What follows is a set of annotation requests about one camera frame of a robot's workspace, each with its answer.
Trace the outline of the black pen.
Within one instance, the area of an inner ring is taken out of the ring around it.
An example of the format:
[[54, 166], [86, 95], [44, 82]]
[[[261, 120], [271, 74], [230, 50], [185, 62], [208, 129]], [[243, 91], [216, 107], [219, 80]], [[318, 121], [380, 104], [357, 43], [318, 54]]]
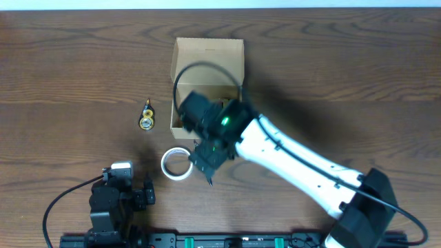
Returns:
[[[199, 146], [198, 142], [196, 141], [196, 139], [193, 140], [194, 143], [194, 147], [196, 148], [197, 146]], [[210, 187], [213, 187], [213, 182], [211, 178], [207, 178], [207, 182], [209, 183]]]

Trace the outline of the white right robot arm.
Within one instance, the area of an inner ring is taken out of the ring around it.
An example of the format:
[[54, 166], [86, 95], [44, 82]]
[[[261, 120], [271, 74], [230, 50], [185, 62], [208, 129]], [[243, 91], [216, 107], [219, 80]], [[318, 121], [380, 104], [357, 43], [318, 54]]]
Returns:
[[329, 161], [236, 99], [222, 106], [191, 92], [176, 110], [184, 129], [201, 140], [189, 160], [207, 180], [239, 156], [285, 179], [336, 219], [325, 247], [379, 247], [388, 239], [385, 233], [398, 204], [382, 172], [363, 174]]

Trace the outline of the yellow black correction tape dispenser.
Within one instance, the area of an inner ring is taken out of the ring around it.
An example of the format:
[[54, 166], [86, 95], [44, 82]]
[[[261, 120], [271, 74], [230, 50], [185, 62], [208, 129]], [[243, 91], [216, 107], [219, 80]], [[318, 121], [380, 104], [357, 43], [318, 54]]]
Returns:
[[142, 130], [149, 131], [154, 127], [155, 111], [151, 106], [150, 99], [147, 99], [139, 118], [139, 127]]

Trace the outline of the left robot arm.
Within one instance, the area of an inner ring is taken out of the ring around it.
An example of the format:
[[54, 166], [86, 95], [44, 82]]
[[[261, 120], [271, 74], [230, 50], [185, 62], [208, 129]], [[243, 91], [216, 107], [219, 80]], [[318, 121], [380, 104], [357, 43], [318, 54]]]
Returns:
[[89, 199], [92, 228], [85, 247], [149, 247], [144, 231], [134, 224], [134, 214], [156, 202], [154, 184], [146, 178], [143, 188], [103, 179], [92, 186]]

